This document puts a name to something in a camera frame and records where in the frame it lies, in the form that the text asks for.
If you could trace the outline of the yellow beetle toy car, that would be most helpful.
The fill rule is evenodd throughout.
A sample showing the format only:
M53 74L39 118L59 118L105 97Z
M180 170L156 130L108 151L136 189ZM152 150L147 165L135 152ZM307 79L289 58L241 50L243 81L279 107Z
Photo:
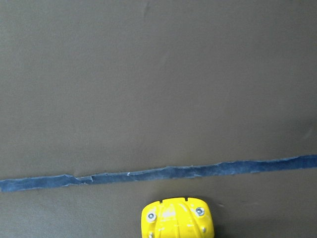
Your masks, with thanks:
M213 238L215 231L208 204L192 197L155 201L141 213L143 238Z

